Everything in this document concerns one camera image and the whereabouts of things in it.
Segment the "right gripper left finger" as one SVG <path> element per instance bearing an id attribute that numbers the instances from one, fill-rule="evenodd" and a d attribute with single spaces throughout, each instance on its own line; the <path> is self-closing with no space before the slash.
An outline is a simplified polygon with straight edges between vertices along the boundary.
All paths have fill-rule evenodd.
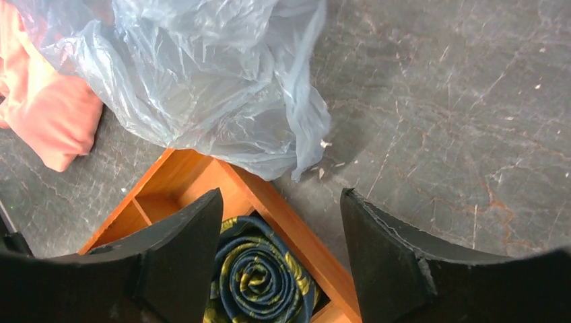
<path id="1" fill-rule="evenodd" d="M 87 254 L 1 252 L 2 322 L 201 322 L 223 198 L 213 189 L 177 213 Z"/>

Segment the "orange wooden divided tray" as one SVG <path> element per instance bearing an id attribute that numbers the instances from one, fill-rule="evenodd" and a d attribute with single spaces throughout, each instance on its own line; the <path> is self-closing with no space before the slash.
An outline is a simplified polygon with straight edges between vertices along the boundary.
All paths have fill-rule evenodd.
<path id="1" fill-rule="evenodd" d="M 80 249 L 126 237 L 219 188 L 224 219 L 256 211 L 282 238 L 329 298 L 313 322 L 361 322 L 351 275 L 270 182 L 192 149 L 166 149 Z"/>

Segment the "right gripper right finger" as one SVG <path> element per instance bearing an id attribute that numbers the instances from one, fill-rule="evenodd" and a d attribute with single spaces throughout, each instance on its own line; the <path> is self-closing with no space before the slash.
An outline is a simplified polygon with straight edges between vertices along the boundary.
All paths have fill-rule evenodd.
<path id="1" fill-rule="evenodd" d="M 511 258 L 437 238 L 375 207 L 340 198 L 364 322 L 569 322 L 570 248 Z"/>

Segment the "translucent blue plastic trash bag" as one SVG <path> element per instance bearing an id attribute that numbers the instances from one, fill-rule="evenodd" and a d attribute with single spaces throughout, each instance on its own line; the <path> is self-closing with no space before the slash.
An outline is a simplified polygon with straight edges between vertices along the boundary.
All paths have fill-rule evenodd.
<path id="1" fill-rule="evenodd" d="M 323 157 L 310 82 L 326 1 L 16 1 L 32 44 L 130 133 L 264 180 Z"/>

